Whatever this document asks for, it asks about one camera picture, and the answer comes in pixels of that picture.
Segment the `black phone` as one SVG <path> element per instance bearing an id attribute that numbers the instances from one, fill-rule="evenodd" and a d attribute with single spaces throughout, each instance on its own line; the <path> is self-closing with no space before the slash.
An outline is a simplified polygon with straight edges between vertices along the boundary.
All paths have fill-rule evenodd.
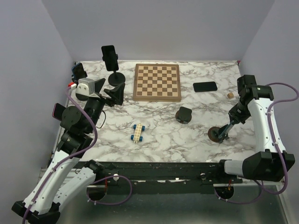
<path id="1" fill-rule="evenodd" d="M 193 88 L 195 92 L 209 92 L 218 90 L 216 82 L 193 83 Z"/>
<path id="2" fill-rule="evenodd" d="M 114 45 L 106 45 L 101 47 L 102 50 L 102 60 L 105 62 L 107 71 L 117 71 L 118 66 L 118 55 L 115 52 Z"/>

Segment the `pink phone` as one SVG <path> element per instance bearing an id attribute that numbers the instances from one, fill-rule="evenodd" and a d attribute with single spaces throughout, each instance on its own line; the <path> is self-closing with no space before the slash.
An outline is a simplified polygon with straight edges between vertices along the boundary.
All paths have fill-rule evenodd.
<path id="1" fill-rule="evenodd" d="M 63 112 L 64 110 L 66 109 L 65 106 L 59 104 L 59 103 L 56 103 L 54 105 L 54 108 L 53 108 L 53 112 L 52 112 L 52 117 L 61 121 L 62 120 L 62 115 L 63 115 Z"/>

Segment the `teal phone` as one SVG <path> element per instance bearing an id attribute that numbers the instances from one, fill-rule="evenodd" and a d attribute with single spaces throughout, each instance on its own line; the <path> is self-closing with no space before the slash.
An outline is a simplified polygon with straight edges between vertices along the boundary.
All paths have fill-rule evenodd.
<path id="1" fill-rule="evenodd" d="M 221 127 L 218 130 L 218 140 L 219 140 L 219 143 L 222 143 L 224 140 L 228 140 L 229 139 L 228 132 L 232 129 L 233 126 L 234 126 L 234 123 L 232 121 L 229 124 Z"/>

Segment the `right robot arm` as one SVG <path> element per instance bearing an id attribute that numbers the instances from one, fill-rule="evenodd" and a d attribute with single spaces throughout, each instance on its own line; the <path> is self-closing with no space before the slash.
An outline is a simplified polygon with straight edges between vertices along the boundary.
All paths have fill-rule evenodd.
<path id="1" fill-rule="evenodd" d="M 280 181 L 295 163 L 294 155 L 288 154 L 280 139 L 274 111 L 272 88 L 257 85 L 254 75 L 237 79 L 238 103 L 228 112 L 230 123 L 220 128 L 218 140 L 228 139 L 229 130 L 236 124 L 244 124 L 252 118 L 256 137 L 256 152 L 242 160 L 226 160 L 216 169 L 215 178 L 227 182 L 232 175 L 250 180 Z"/>

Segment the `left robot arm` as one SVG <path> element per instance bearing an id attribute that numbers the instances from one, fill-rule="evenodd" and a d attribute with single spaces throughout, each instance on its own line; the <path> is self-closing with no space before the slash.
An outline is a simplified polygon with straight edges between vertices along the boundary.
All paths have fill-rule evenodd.
<path id="1" fill-rule="evenodd" d="M 75 177 L 63 183 L 84 153 L 95 145 L 98 138 L 96 124 L 104 106 L 123 103 L 125 83 L 111 90 L 104 89 L 107 97 L 100 94 L 104 83 L 104 78 L 97 81 L 81 78 L 66 89 L 73 105 L 55 105 L 53 117 L 60 121 L 64 133 L 39 183 L 24 200 L 12 206 L 12 211 L 22 217 L 23 223 L 55 224 L 64 207 L 82 189 L 103 181 L 103 166 L 90 160 Z"/>

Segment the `black round phone stand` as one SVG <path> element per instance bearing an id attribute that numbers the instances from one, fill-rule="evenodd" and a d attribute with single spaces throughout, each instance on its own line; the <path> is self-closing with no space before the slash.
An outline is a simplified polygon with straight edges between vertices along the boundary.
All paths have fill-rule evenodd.
<path id="1" fill-rule="evenodd" d="M 112 74 L 108 77 L 108 82 L 111 86 L 116 87 L 117 85 L 124 83 L 126 81 L 125 76 L 117 71 L 112 71 Z"/>

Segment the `black stand with blue phone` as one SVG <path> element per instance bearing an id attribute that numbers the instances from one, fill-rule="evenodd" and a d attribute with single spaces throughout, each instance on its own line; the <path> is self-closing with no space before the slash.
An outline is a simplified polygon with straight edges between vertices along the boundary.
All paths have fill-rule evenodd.
<path id="1" fill-rule="evenodd" d="M 72 68 L 72 81 L 76 84 L 75 95 L 81 101 L 88 100 L 90 95 L 90 79 L 87 78 L 87 73 L 83 68 Z"/>

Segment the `brown base phone stand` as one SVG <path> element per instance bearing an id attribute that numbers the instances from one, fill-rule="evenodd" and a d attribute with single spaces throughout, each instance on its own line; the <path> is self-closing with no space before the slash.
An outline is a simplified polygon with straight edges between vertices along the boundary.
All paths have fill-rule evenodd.
<path id="1" fill-rule="evenodd" d="M 213 126 L 208 130 L 208 137 L 211 141 L 219 143 L 219 140 L 218 140 L 218 130 L 219 129 L 220 129 L 220 127 Z"/>

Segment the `blue phone on stand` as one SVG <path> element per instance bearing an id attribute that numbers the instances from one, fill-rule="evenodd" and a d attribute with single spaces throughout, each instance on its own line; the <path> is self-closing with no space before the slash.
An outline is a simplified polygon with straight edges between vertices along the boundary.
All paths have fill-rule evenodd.
<path id="1" fill-rule="evenodd" d="M 78 80 L 82 78 L 87 78 L 87 73 L 85 72 L 82 63 L 78 63 L 75 66 L 73 66 L 71 71 L 72 71 L 72 81 L 74 83 L 77 83 Z"/>

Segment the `black phone on stand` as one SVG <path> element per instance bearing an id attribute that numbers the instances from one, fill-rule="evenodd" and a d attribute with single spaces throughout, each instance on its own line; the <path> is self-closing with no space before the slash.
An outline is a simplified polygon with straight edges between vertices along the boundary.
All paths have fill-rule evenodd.
<path id="1" fill-rule="evenodd" d="M 102 50 L 102 60 L 105 62 L 107 71 L 117 71 L 118 66 L 118 55 L 115 52 L 114 45 L 106 45 L 101 47 Z"/>

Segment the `wooden chessboard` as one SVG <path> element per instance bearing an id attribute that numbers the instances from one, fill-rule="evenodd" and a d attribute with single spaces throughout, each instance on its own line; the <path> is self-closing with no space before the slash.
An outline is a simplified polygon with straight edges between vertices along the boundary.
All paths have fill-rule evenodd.
<path id="1" fill-rule="evenodd" d="M 136 64 L 134 101 L 180 102 L 181 99 L 179 65 Z"/>

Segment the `blue white toy block car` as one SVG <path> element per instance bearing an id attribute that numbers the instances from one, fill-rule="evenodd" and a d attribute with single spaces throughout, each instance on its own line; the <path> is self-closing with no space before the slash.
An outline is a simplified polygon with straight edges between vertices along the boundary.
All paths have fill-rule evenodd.
<path id="1" fill-rule="evenodd" d="M 145 130 L 145 126 L 141 123 L 133 125 L 134 134 L 131 135 L 130 139 L 136 144 L 138 142 L 142 142 L 142 132 Z"/>

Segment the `black mounting rail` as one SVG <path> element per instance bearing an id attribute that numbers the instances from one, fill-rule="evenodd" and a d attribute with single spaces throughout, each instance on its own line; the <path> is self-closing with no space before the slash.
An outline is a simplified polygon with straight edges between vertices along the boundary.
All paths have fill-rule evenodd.
<path id="1" fill-rule="evenodd" d="M 101 162 L 97 179 L 120 175 L 90 187 L 93 192 L 109 195 L 156 194 L 212 194 L 214 185 L 227 186 L 242 183 L 235 175 L 227 175 L 219 163 L 204 162 Z"/>

